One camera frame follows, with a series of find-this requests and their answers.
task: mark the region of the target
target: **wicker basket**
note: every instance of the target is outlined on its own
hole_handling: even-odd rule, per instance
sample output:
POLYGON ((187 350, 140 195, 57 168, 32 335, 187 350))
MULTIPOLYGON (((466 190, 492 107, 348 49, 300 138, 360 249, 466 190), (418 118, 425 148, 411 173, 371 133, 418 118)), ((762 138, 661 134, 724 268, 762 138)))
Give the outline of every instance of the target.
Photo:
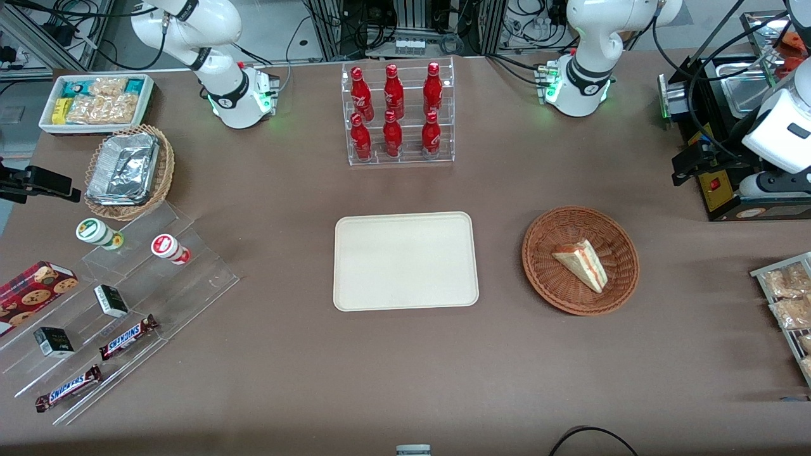
MULTIPOLYGON (((140 206, 102 206, 88 200, 87 193, 84 195, 84 202, 87 203, 90 210, 99 217, 113 218, 121 222, 128 222, 142 213, 146 213, 151 208, 157 207, 159 203, 166 199, 166 194, 169 193, 169 187, 172 185, 172 173, 174 172, 174 151, 172 144, 166 139, 163 133, 155 127, 149 125, 139 125, 134 128, 127 128, 126 130, 116 131, 113 136, 126 136, 134 135, 136 133, 149 133, 156 136, 161 142, 161 148, 158 151, 157 164, 155 165, 155 177, 152 181, 152 195, 146 204, 140 206)), ((93 171, 96 169, 96 160, 98 160, 99 152, 101 151, 101 144, 96 148, 96 153, 90 160, 88 172, 85 173, 84 185, 90 185, 90 178, 93 176, 93 171)))
POLYGON ((594 209, 564 206, 535 219, 521 249, 532 287, 553 306, 575 315, 615 311, 631 297, 639 280, 639 258, 631 238, 610 217, 594 209), (588 239, 606 270, 608 283, 595 293, 551 253, 588 239))

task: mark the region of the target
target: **sandwich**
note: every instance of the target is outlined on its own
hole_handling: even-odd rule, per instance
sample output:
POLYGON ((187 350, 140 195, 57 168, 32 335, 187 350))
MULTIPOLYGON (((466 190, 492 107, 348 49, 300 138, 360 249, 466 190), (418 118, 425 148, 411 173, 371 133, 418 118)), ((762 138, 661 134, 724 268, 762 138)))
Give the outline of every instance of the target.
POLYGON ((566 266, 566 269, 572 271, 590 289, 597 293, 603 292, 603 288, 608 283, 608 276, 588 239, 583 239, 575 244, 562 245, 552 252, 552 256, 566 266))

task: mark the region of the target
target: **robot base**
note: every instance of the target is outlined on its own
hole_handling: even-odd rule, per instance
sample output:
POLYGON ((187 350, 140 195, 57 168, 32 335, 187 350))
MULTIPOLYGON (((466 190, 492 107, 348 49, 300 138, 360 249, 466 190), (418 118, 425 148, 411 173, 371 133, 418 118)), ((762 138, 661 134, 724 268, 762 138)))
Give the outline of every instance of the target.
POLYGON ((267 73, 255 68, 243 68, 248 76, 248 90, 236 106, 224 109, 209 97, 214 114, 231 128, 248 128, 262 119, 276 114, 279 99, 279 79, 271 80, 267 73))
POLYGON ((544 73, 535 72, 536 82, 549 84, 549 87, 538 88, 538 99, 542 105, 553 105, 563 114, 585 117, 595 112, 597 106, 605 101, 611 81, 606 82, 601 93, 584 96, 566 75, 566 65, 571 59, 571 55, 564 55, 557 60, 550 60, 544 73))

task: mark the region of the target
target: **red bottle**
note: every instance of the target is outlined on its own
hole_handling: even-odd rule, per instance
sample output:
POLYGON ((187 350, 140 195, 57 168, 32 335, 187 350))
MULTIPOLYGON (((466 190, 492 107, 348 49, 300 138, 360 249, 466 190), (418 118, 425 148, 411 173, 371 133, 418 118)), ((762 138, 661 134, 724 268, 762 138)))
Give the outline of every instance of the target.
POLYGON ((442 107, 442 81, 440 80, 440 64, 428 63, 428 77, 423 85, 423 110, 428 114, 432 110, 439 112, 442 107))
POLYGON ((423 157, 433 160, 440 154, 440 126, 436 123, 436 111, 425 115, 423 126, 423 157))
POLYGON ((355 154, 358 155, 360 161, 371 160, 371 136, 369 130, 363 125, 363 119, 360 114, 352 113, 350 117, 352 122, 352 129, 350 136, 352 136, 352 145, 355 149, 355 154))
POLYGON ((403 130, 393 110, 386 111, 386 124, 383 125, 383 137, 386 139, 386 153, 391 158, 399 158, 403 145, 403 130))
POLYGON ((371 90, 363 80, 363 71, 359 67, 354 67, 350 74, 352 75, 352 104, 355 112, 363 116, 364 122, 371 122, 375 118, 375 108, 371 107, 371 90))
POLYGON ((386 109, 394 111, 397 119, 406 115, 406 99, 403 94, 403 83, 397 77, 397 65, 386 65, 386 85, 383 87, 386 96, 386 109))

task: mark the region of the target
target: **table surface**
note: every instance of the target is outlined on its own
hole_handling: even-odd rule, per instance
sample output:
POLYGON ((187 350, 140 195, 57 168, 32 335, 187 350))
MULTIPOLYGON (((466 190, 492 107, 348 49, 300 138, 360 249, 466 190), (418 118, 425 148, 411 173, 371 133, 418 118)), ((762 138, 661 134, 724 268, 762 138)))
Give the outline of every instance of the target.
MULTIPOLYGON (((672 186, 662 59, 625 55, 588 118, 539 106, 483 58, 455 65, 456 162, 389 170, 346 163, 340 65, 295 67, 279 114, 245 131, 212 116, 190 72, 153 74, 149 122, 177 160, 169 200, 244 279, 67 427, 0 387, 0 453, 535 455, 593 424, 640 454, 809 454, 811 404, 778 400, 808 389, 748 274, 808 251, 808 222, 710 223, 694 185, 672 186), (527 226, 565 204, 636 244, 639 287, 612 314, 564 314, 524 276, 527 226), (474 306, 333 306, 340 218, 457 210, 473 220, 474 306)), ((98 141, 43 135, 32 163, 82 183, 98 141)), ((74 264, 87 215, 42 196, 17 206, 0 281, 74 264)), ((623 451, 581 434, 559 454, 623 451)))

